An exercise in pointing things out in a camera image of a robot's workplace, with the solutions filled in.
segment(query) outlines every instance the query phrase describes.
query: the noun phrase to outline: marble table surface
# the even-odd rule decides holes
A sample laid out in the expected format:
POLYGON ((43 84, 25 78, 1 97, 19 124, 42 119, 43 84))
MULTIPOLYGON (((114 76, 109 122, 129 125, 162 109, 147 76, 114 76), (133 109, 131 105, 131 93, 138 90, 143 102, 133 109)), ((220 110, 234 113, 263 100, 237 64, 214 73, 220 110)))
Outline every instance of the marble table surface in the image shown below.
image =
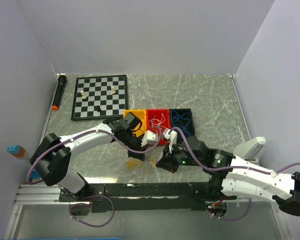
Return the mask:
MULTIPOLYGON (((68 83, 59 110, 51 112, 45 134, 70 135, 92 128, 103 121, 71 121, 76 79, 93 76, 99 74, 66 74, 68 83)), ((228 75, 128 74, 127 82, 130 109, 191 108, 195 135, 210 148, 231 152, 237 145, 249 140, 232 80, 228 75)), ((80 173, 89 183, 209 180, 210 176, 200 167, 180 166, 174 174, 153 167, 153 160, 159 160, 162 149, 157 147, 146 154, 144 162, 136 164, 128 158, 123 147, 113 142, 72 158, 69 169, 80 173)))

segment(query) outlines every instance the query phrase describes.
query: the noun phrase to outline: floor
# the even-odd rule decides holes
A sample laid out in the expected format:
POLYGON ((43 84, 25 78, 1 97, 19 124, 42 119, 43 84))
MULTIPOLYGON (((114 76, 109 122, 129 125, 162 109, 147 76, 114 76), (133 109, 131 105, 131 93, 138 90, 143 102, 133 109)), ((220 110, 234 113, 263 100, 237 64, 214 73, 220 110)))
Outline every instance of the floor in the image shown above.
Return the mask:
MULTIPOLYGON (((71 121, 77 77, 66 75, 68 83, 58 111, 52 111, 46 134, 70 135, 92 128, 103 120, 71 121)), ((232 80, 228 75, 130 74, 130 109, 191 108, 196 137, 210 148, 231 152, 249 140, 232 80)), ((127 151, 114 142, 88 150, 70 161, 69 169, 90 183, 205 182, 210 176, 200 167, 181 166, 174 174, 155 168, 149 159, 159 160, 162 147, 146 155, 142 164, 131 168, 127 151)))

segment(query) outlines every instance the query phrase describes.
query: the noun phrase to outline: wall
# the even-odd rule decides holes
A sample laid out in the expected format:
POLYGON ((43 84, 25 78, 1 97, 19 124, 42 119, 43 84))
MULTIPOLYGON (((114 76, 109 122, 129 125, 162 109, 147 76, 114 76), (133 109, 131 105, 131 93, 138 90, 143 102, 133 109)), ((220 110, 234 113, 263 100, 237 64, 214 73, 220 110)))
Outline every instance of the wall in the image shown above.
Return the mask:
MULTIPOLYGON (((300 162, 300 0, 276 0, 244 57, 235 86, 253 137, 265 136, 261 164, 300 162)), ((300 171, 300 167, 287 173, 300 171)), ((300 217, 285 216, 300 240, 300 217)))
POLYGON ((17 0, 57 73, 235 73, 274 0, 17 0))
POLYGON ((8 153, 38 145, 56 77, 50 61, 14 0, 0 0, 0 239, 29 164, 8 153))

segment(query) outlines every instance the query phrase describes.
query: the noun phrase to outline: chessboard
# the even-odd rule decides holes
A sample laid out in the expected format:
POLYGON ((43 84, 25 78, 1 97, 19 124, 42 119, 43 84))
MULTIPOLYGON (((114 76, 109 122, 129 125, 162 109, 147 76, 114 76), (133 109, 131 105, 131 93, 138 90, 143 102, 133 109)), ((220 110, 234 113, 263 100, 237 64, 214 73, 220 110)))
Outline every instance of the chessboard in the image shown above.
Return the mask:
POLYGON ((128 109, 127 75, 78 77, 71 120, 122 117, 128 109))

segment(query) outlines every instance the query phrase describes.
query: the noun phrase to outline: yellow bin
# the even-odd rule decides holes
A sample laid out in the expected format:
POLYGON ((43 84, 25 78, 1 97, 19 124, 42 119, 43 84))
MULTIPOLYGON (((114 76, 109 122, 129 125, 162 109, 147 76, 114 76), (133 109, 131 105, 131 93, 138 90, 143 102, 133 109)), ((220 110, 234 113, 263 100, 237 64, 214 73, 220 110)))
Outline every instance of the yellow bin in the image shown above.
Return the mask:
POLYGON ((146 122, 147 113, 146 113, 146 110, 145 109, 140 109, 140 110, 134 110, 134 109, 124 110, 123 116, 126 116, 130 112, 133 113, 134 115, 136 115, 137 118, 140 119, 141 122, 142 122, 141 128, 138 131, 135 132, 135 135, 137 137, 139 137, 141 134, 144 134, 147 131, 147 122, 146 122))

